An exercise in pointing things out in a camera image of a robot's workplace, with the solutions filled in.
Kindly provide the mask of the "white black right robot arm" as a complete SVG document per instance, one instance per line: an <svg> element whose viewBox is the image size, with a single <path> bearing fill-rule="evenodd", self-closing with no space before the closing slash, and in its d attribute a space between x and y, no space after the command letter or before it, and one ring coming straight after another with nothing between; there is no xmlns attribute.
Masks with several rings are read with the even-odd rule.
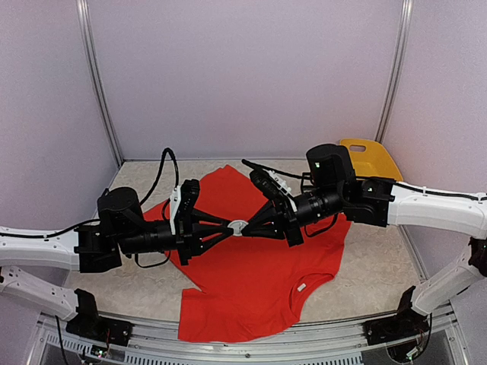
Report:
<svg viewBox="0 0 487 365"><path fill-rule="evenodd" d="M369 345L431 329L429 315L486 277L486 195L413 186L395 179L356 176L349 150L321 144L306 153L311 182L293 196L277 172L245 160L250 180L268 199L241 229L242 236L303 243L302 229L344 214L348 221L386 227L413 225L469 236L459 256L436 275L406 290L393 316L364 323Z"/></svg>

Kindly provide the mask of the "red t-shirt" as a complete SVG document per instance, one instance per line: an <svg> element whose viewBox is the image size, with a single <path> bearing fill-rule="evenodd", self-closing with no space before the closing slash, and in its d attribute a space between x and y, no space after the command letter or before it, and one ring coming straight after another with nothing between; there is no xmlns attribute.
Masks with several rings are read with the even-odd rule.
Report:
<svg viewBox="0 0 487 365"><path fill-rule="evenodd" d="M284 240L227 238L181 265L196 287L181 294L178 338L244 342L278 334L299 322L307 298L339 272L350 222L327 218L325 233L290 247Z"/></svg>

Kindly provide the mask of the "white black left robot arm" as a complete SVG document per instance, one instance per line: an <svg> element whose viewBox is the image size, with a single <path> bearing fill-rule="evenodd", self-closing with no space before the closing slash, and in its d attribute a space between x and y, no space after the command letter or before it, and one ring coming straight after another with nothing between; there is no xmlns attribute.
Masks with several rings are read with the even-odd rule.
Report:
<svg viewBox="0 0 487 365"><path fill-rule="evenodd" d="M147 221L135 190L117 188L99 198L97 219L53 233L3 227L1 294L58 317L71 334L126 346L131 322L103 317L93 294L56 286L27 273L24 267L104 273L120 267L123 256L173 251L185 265L235 233L230 221L195 209L198 196L198 192L184 192L178 186L169 199L169 218Z"/></svg>

